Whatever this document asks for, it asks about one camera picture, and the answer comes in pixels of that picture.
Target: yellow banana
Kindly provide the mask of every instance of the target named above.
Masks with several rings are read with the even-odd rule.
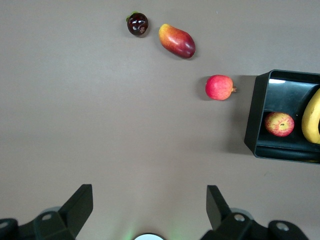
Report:
[[[307,104],[302,116],[302,133],[313,144],[320,144],[320,89],[318,89]]]

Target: red apple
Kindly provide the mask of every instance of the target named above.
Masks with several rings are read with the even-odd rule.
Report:
[[[266,130],[277,137],[288,136],[295,127],[293,118],[285,112],[270,112],[264,119]]]
[[[225,75],[213,75],[205,84],[206,94],[214,100],[226,100],[236,90],[232,79]]]

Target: black tray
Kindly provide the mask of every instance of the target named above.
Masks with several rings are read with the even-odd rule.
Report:
[[[320,74],[272,70],[255,79],[244,143],[257,158],[320,164],[320,145],[308,142],[301,129],[305,108],[320,88]],[[284,112],[294,120],[286,137],[267,132],[264,117]]]

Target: pomegranate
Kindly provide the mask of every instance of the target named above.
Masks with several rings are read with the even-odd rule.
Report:
[[[205,84],[206,94],[214,100],[226,100],[236,90],[232,79],[225,75],[213,75]]]

